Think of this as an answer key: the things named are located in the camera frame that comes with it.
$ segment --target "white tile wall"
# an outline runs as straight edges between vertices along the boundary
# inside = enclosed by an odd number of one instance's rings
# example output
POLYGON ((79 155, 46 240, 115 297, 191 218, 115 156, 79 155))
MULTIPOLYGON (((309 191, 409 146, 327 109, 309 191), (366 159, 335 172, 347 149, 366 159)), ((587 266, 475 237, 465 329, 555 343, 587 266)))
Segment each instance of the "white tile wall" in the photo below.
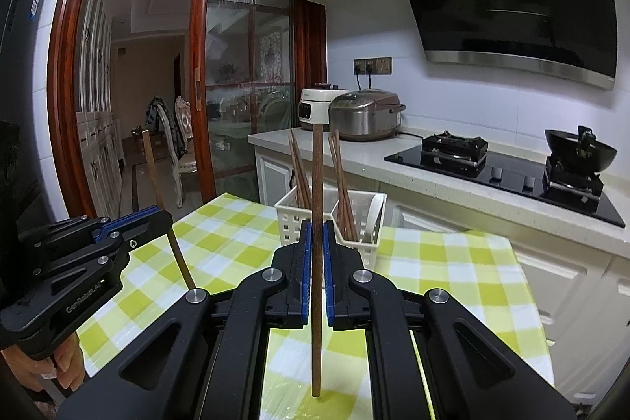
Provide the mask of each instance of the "white tile wall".
POLYGON ((52 216, 56 220, 62 220, 67 218, 68 212, 61 195, 55 163, 51 157, 50 132, 48 130, 48 115, 46 113, 48 41, 50 40, 50 25, 52 24, 56 4, 57 0, 43 0, 33 60, 33 116, 35 119, 38 153, 41 159, 40 171, 43 177, 43 188, 48 197, 52 216))
MULTIPOLYGON (((328 80, 356 89, 352 60, 392 56, 393 73, 372 79, 407 106, 403 123, 548 152, 546 128, 590 126, 618 149, 610 172, 630 179, 630 0, 617 5, 619 56, 612 92, 552 76, 424 57, 409 0, 338 0, 326 6, 328 80)), ((367 77, 361 78, 367 86, 367 77)))

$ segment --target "range hood stainless steel edge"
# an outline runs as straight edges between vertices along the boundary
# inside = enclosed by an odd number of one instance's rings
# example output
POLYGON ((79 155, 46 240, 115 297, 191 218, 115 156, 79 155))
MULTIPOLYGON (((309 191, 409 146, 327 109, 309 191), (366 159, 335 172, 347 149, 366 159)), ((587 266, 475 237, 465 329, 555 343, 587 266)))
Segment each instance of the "range hood stainless steel edge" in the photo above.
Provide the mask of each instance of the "range hood stainless steel edge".
POLYGON ((591 86, 597 86, 606 91, 611 91, 615 86, 614 77, 537 57, 474 51, 424 51, 424 54, 431 63, 457 63, 460 65, 512 68, 514 70, 524 70, 526 72, 571 79, 590 84, 591 86))

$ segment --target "white countertop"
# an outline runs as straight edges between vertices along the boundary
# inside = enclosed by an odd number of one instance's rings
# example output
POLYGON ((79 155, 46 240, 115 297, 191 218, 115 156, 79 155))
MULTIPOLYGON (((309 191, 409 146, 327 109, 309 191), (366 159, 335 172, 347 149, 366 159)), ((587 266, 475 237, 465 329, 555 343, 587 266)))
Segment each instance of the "white countertop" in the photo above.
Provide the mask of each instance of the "white countertop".
MULTIPOLYGON (((302 158, 312 160, 313 134, 302 129, 294 129, 294 133, 302 158)), ((290 155, 288 134, 288 130, 254 134, 248 137, 248 141, 254 146, 290 155)), ((630 258, 628 226, 620 228, 531 198, 384 160, 388 155, 418 144, 418 138, 410 135, 400 135, 371 143, 341 141, 343 168, 348 173, 425 194, 607 253, 630 258)), ((525 157, 522 150, 514 150, 514 155, 520 154, 519 157, 525 157)), ((324 144, 324 165, 332 166, 327 144, 324 144)), ((618 179, 608 181, 604 178, 604 184, 606 195, 621 217, 630 225, 630 193, 618 179)))

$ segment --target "bundle of chopsticks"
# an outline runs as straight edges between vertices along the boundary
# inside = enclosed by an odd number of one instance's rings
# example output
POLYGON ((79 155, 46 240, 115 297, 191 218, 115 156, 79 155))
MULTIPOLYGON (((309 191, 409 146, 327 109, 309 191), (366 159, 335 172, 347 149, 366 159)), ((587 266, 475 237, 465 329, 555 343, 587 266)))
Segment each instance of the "bundle of chopsticks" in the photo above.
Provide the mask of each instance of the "bundle of chopsticks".
POLYGON ((354 215, 352 214, 352 206, 350 197, 348 196, 348 188, 346 187, 346 177, 341 165, 341 150, 339 149, 339 131, 336 130, 334 135, 328 136, 328 144, 330 146, 330 156, 333 159, 333 167, 337 178, 337 188, 339 191, 339 203, 337 206, 337 225, 341 231, 341 236, 346 241, 358 241, 357 225, 355 225, 354 215))
POLYGON ((291 150, 291 160, 295 172, 295 185, 297 185, 297 206, 299 208, 311 210, 313 207, 313 195, 309 187, 309 181, 304 170, 304 162, 300 155, 300 149, 295 142, 293 129, 289 133, 289 149, 291 150))

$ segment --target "silver rice cooker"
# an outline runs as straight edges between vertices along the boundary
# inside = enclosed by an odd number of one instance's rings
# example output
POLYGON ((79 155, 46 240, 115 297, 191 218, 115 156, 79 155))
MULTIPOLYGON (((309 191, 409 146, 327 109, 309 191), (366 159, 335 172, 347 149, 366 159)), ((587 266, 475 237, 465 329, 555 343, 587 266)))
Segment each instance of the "silver rice cooker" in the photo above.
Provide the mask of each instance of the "silver rice cooker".
POLYGON ((313 124, 320 123, 324 126, 324 131, 327 131, 330 102, 347 92, 348 90, 340 90, 339 86, 330 84, 316 89, 303 89, 300 104, 297 106, 300 125, 307 130, 313 130, 313 124))
POLYGON ((347 141, 374 141, 393 137, 400 129, 405 105, 398 95, 378 89, 353 91, 330 103, 330 132, 339 130, 347 141))

